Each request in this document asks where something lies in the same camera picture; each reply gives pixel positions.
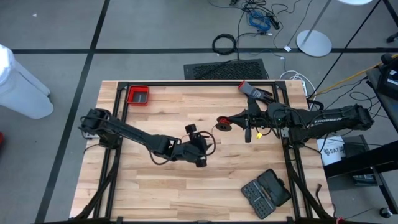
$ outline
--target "white container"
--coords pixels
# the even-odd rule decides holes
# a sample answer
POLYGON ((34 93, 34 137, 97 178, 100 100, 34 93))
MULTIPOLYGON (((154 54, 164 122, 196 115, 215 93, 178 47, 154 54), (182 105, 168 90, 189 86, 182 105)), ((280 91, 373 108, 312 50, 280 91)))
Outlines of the white container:
POLYGON ((0 45, 0 105, 40 119, 54 111, 50 90, 15 61, 10 49, 0 45))

